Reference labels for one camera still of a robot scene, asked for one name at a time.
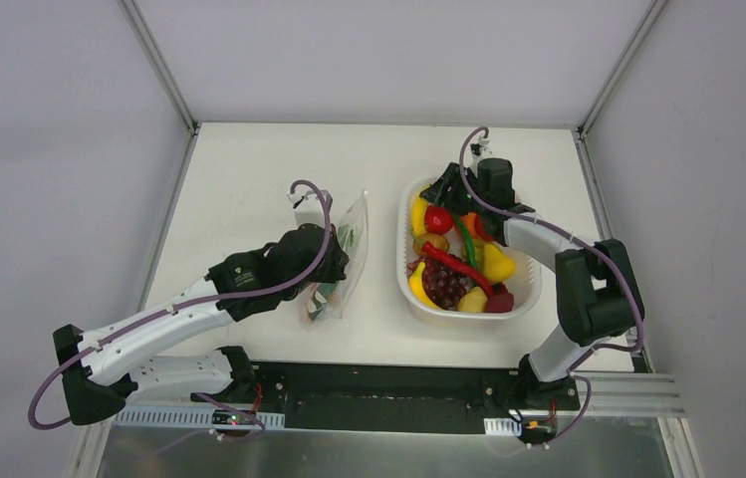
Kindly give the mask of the small yellow banana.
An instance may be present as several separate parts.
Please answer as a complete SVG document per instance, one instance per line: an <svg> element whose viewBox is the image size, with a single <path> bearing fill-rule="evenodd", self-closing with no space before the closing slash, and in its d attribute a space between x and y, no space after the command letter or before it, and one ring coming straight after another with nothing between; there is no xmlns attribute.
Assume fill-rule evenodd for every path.
<svg viewBox="0 0 746 478"><path fill-rule="evenodd" d="M420 195L416 195L411 203L409 211L409 220L411 226L411 235L413 237L420 236L427 232L425 226L425 214L428 207L428 202L423 199Z"/></svg>

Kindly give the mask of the white plastic basket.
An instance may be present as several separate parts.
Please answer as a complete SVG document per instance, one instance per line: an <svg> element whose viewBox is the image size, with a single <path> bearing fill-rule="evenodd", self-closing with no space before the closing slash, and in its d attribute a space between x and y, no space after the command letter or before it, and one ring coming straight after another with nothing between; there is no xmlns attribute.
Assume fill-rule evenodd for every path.
<svg viewBox="0 0 746 478"><path fill-rule="evenodd" d="M431 183L435 181L434 176L419 176L402 192L396 213L396 273L399 287L406 297L408 308L413 315L421 321L429 324L454 326L455 324L486 324L513 320L525 315L539 301L542 294L542 269L541 265L527 254L509 247L501 250L513 260L516 265L515 273L505 281L505 286L514 297L513 308L506 313L466 313L456 311L443 311L424 304L409 288L407 264L410 260L417 259L410 242L411 219L410 212L415 197Z"/></svg>

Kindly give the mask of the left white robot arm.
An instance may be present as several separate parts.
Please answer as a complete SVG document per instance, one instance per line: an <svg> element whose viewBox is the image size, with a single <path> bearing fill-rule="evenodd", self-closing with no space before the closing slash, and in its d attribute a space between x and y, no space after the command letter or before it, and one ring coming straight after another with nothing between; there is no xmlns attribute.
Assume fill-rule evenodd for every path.
<svg viewBox="0 0 746 478"><path fill-rule="evenodd" d="M138 399L205 396L246 400L255 372L240 346L190 357L170 348L257 314L272 312L315 283L346 279L350 256L335 230L304 224L260 249L234 253L174 298L97 330L53 333L69 422L106 420Z"/></svg>

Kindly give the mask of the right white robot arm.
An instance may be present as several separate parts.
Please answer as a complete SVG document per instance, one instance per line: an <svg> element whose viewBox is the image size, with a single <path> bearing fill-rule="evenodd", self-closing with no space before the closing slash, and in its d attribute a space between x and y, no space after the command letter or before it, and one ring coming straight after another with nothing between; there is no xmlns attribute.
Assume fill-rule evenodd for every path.
<svg viewBox="0 0 746 478"><path fill-rule="evenodd" d="M432 206L463 216L496 243L525 253L555 275L558 324L518 365L517 398L531 408L543 406L556 388L595 351L629 329L642 329L644 307L623 242L588 243L541 219L518 201L513 166L490 157L474 167L450 163L419 193Z"/></svg>

